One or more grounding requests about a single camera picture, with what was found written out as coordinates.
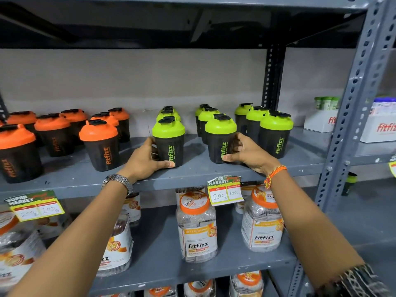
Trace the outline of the person's left hand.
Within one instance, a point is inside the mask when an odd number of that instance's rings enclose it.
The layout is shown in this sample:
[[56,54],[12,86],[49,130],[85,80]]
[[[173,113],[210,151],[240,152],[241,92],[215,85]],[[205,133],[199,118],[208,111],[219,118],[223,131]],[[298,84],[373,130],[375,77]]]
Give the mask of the person's left hand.
[[127,163],[117,174],[125,176],[134,184],[138,180],[144,180],[159,169],[150,169],[149,161],[160,161],[155,139],[148,137],[146,141],[130,156]]

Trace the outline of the person's right hand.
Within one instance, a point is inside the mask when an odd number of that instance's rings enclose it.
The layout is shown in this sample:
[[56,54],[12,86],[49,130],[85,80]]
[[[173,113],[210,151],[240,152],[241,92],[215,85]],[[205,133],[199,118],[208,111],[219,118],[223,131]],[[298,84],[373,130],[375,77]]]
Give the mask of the person's right hand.
[[281,166],[280,162],[257,145],[250,137],[236,133],[233,142],[233,152],[244,153],[246,162],[242,162],[257,173],[269,176]]

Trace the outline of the green lid shaker bottle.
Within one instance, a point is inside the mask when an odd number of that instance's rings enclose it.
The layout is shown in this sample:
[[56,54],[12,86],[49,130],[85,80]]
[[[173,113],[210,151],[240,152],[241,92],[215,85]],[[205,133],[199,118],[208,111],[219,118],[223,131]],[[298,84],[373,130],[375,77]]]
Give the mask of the green lid shaker bottle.
[[183,147],[185,127],[174,116],[165,116],[152,128],[159,159],[175,163],[175,167],[183,164]]
[[209,158],[213,163],[223,164],[223,156],[232,153],[237,131],[234,120],[225,114],[214,114],[205,125]]

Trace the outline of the person's right forearm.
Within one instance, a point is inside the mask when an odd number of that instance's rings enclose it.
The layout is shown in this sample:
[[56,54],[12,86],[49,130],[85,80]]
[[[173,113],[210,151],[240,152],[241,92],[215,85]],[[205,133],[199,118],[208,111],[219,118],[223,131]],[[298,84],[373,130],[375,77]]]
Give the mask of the person's right forearm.
[[294,251],[314,289],[336,280],[353,267],[365,264],[284,166],[267,177]]

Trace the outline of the person's left forearm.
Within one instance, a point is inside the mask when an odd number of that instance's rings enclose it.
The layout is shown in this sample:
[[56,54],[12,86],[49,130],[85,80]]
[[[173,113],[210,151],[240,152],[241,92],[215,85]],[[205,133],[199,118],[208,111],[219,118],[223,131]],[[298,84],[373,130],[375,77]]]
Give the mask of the person's left forearm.
[[86,297],[126,196],[109,181],[7,297]]

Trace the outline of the white and red price tag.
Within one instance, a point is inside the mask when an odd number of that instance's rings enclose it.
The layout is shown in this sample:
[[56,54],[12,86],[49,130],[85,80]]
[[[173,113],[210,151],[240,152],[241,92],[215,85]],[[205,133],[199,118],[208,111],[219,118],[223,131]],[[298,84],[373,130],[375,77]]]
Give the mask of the white and red price tag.
[[207,193],[212,206],[243,202],[241,177],[233,175],[218,176],[207,181]]

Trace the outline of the group of green lid shakers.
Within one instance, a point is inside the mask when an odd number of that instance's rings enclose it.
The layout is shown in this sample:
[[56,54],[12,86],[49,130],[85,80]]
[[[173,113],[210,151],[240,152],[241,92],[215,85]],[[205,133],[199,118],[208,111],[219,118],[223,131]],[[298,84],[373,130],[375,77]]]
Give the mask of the group of green lid shakers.
[[[217,108],[207,104],[200,105],[195,112],[197,134],[202,142],[207,145],[205,133],[206,123],[214,114],[222,114]],[[173,107],[166,106],[158,114],[156,122],[165,116],[174,116],[177,121],[181,118]],[[250,137],[262,149],[277,159],[284,156],[293,121],[291,115],[276,110],[265,109],[262,106],[252,106],[251,103],[241,103],[235,110],[237,125],[236,133]]]

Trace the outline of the silver metal wristwatch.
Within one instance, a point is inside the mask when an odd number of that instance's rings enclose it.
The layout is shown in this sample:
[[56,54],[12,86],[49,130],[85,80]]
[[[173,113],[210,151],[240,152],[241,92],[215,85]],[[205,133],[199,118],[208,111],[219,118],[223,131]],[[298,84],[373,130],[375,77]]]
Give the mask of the silver metal wristwatch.
[[125,176],[120,174],[110,174],[104,179],[101,188],[103,189],[109,181],[116,181],[122,184],[127,190],[127,196],[133,193],[133,184]]

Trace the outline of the group of orange lid shakers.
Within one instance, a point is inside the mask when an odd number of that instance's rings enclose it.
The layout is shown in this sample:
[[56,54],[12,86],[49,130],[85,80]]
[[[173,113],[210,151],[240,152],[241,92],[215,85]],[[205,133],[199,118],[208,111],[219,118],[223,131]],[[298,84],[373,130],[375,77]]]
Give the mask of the group of orange lid shakers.
[[10,113],[0,123],[0,174],[9,184],[27,182],[44,173],[39,146],[52,158],[71,155],[82,143],[93,168],[109,171],[121,165],[119,119],[109,112],[91,119],[81,109],[36,116],[31,111]]

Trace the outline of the small white cardboard box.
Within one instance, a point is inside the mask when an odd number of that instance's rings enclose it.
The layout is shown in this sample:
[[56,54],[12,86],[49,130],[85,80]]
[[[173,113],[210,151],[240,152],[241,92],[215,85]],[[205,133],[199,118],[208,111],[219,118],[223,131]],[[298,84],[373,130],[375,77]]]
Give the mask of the small white cardboard box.
[[318,110],[309,112],[304,121],[304,129],[319,133],[329,133],[334,130],[338,109]]

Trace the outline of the black bottle with green band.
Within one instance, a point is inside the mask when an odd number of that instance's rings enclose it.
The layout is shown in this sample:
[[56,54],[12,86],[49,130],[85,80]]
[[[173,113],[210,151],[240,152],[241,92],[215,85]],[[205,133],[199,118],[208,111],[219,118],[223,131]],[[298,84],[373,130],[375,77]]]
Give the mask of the black bottle with green band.
[[358,175],[349,171],[341,195],[348,196],[352,186],[357,182],[357,180],[358,180]]

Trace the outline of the clear orange-lid jar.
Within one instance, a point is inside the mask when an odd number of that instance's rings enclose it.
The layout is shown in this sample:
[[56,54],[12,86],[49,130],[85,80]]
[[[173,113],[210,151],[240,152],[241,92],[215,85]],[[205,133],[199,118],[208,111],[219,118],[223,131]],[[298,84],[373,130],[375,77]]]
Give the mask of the clear orange-lid jar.
[[178,297],[177,286],[165,286],[146,289],[143,297]]
[[231,275],[229,297],[262,297],[264,287],[260,270]]
[[214,279],[188,282],[183,285],[184,297],[215,297]]

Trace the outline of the yellow and green price tag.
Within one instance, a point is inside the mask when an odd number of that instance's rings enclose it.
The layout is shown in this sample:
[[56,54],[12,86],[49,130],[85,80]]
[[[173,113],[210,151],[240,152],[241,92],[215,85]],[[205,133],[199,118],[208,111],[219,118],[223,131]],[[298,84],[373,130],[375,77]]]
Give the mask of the yellow and green price tag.
[[53,190],[43,190],[4,199],[20,222],[65,214]]

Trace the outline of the large white cardboard box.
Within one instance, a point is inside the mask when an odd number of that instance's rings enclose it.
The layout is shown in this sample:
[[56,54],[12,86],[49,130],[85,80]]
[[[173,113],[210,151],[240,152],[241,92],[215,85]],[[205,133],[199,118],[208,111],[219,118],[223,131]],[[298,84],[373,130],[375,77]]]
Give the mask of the large white cardboard box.
[[360,141],[363,143],[396,141],[396,103],[372,104]]

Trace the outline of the patterned sleeve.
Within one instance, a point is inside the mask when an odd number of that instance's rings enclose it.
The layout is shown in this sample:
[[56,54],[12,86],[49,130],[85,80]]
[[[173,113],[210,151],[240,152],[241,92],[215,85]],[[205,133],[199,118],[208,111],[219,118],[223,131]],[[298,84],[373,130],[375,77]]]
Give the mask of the patterned sleeve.
[[367,265],[353,267],[306,297],[392,297],[388,287]]

